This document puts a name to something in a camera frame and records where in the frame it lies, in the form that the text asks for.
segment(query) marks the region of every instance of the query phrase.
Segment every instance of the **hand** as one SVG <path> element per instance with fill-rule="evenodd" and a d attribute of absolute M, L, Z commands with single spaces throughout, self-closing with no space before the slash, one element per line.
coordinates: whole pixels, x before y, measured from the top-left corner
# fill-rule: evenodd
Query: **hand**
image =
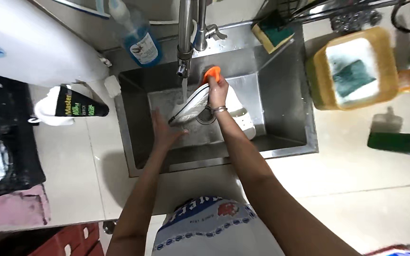
<path fill-rule="evenodd" d="M 225 106 L 229 83 L 219 75 L 219 82 L 212 76 L 208 76 L 208 84 L 210 86 L 210 107 L 219 108 Z"/>
<path fill-rule="evenodd" d="M 176 131 L 170 127 L 159 113 L 159 108 L 151 112 L 151 120 L 154 129 L 154 147 L 155 149 L 169 150 L 173 143 L 181 136 L 188 133 L 187 130 Z"/>

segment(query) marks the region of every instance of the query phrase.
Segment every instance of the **water stream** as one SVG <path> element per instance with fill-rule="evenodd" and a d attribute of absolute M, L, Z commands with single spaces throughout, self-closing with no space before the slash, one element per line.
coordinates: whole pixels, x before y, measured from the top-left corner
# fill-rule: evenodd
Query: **water stream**
<path fill-rule="evenodd" d="M 188 79 L 184 78 L 183 82 L 181 83 L 181 87 L 183 88 L 183 104 L 186 104 L 188 101 Z"/>

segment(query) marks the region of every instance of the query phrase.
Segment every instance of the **sink drain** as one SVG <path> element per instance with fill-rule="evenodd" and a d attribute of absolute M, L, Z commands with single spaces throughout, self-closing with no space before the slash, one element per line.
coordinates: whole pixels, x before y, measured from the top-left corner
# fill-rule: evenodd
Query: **sink drain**
<path fill-rule="evenodd" d="M 205 109 L 196 117 L 196 120 L 201 124 L 211 124 L 216 120 L 216 117 L 213 114 L 213 111 L 209 106 L 206 106 Z"/>

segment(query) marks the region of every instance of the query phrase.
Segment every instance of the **blue dish soap bottle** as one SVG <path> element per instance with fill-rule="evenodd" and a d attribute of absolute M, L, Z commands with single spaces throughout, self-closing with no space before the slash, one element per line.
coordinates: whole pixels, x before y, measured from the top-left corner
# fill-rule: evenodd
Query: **blue dish soap bottle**
<path fill-rule="evenodd" d="M 149 21 L 141 10 L 126 6 L 122 0 L 109 0 L 112 17 L 124 26 L 122 46 L 140 67 L 152 67 L 162 58 L 161 47 L 150 32 Z"/>

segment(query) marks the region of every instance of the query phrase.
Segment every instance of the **yellow sponge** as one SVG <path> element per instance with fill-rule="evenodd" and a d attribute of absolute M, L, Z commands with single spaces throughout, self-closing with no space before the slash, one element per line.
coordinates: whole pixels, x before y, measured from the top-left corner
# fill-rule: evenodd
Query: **yellow sponge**
<path fill-rule="evenodd" d="M 259 39 L 265 50 L 271 54 L 293 37 L 293 30 L 287 27 L 287 22 L 277 11 L 259 21 L 252 28 L 253 34 Z"/>

